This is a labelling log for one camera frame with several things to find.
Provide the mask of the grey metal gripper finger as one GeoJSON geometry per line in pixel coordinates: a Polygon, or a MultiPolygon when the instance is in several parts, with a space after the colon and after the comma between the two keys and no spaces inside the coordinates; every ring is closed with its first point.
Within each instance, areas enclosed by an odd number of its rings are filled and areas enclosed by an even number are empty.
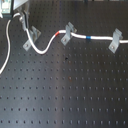
{"type": "Polygon", "coordinates": [[[23,30],[26,30],[27,27],[26,27],[26,18],[25,18],[25,14],[24,13],[21,13],[21,17],[20,17],[20,22],[22,23],[22,28],[23,30]]]}

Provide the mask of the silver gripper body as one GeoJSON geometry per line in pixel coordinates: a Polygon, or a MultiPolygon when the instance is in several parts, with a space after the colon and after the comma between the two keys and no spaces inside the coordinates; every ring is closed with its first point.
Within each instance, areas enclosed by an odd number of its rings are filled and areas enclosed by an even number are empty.
{"type": "Polygon", "coordinates": [[[29,0],[0,0],[0,17],[12,18],[15,11],[22,14],[29,8],[29,0]]]}

